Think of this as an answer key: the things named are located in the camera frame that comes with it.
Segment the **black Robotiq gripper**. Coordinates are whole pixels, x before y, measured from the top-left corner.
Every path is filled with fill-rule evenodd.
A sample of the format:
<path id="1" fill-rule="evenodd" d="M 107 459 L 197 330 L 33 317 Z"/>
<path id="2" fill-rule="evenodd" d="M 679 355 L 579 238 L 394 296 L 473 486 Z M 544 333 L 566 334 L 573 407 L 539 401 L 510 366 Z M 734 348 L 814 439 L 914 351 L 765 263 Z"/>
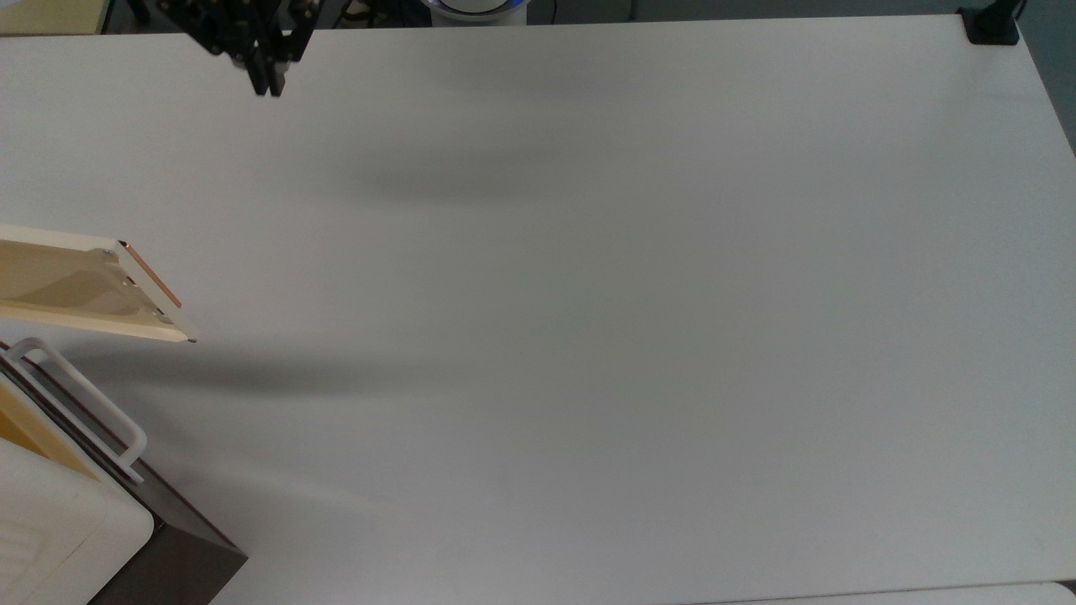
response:
<path id="1" fill-rule="evenodd" d="M 156 8 L 212 55 L 227 56 L 257 95 L 274 98 L 322 13 L 320 1 L 158 1 Z"/>

